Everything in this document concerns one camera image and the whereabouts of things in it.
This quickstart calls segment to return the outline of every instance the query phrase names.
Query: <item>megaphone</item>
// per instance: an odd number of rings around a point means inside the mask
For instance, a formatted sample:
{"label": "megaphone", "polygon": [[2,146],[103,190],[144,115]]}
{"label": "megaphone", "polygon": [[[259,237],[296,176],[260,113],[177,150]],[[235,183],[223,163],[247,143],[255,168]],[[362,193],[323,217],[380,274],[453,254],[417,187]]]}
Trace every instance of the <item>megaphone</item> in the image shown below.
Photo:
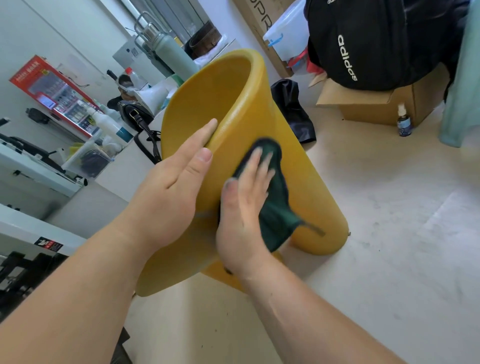
{"label": "megaphone", "polygon": [[162,81],[151,88],[143,91],[134,91],[134,93],[137,100],[145,106],[153,116],[156,116],[160,112],[168,96],[168,90]]}

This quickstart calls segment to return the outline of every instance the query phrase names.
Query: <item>sticker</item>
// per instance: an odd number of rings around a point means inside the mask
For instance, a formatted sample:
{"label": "sticker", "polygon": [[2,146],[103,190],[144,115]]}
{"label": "sticker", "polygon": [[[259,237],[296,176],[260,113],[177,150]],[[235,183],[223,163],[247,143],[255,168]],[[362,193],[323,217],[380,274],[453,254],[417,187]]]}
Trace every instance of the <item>sticker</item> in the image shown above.
{"label": "sticker", "polygon": [[44,238],[43,236],[40,236],[40,238],[34,244],[53,252],[57,252],[63,246],[63,244],[54,242],[53,240]]}

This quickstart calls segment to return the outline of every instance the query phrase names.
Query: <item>tiled floor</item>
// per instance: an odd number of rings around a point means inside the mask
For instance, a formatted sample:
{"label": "tiled floor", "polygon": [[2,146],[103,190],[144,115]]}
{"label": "tiled floor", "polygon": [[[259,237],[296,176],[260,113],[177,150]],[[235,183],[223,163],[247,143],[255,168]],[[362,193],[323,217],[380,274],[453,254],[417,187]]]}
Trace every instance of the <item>tiled floor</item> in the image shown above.
{"label": "tiled floor", "polygon": [[[307,110],[308,155],[349,221],[329,257],[287,265],[409,363],[480,357],[480,130],[442,145],[442,108],[407,138],[393,127]],[[279,363],[249,298],[203,275],[136,298],[125,324],[136,364]]]}

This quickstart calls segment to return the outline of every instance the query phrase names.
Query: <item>adidas backpack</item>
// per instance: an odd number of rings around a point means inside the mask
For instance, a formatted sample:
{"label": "adidas backpack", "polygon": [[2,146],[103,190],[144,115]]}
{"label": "adidas backpack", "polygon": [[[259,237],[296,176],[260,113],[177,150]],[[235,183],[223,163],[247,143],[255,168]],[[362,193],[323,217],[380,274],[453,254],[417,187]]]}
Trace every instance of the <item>adidas backpack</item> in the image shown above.
{"label": "adidas backpack", "polygon": [[307,0],[308,53],[357,90],[411,85],[445,63],[454,78],[470,0]]}

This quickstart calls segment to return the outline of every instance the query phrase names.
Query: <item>blue handle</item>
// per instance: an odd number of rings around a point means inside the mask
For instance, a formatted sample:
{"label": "blue handle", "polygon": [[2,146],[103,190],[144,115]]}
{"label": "blue handle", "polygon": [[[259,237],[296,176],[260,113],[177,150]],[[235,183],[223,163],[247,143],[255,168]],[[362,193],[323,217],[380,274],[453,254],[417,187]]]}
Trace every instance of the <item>blue handle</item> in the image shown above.
{"label": "blue handle", "polygon": [[277,44],[280,40],[283,39],[283,33],[280,34],[280,38],[279,39],[276,39],[272,42],[270,42],[270,44],[268,45],[269,47],[273,46],[274,44]]}

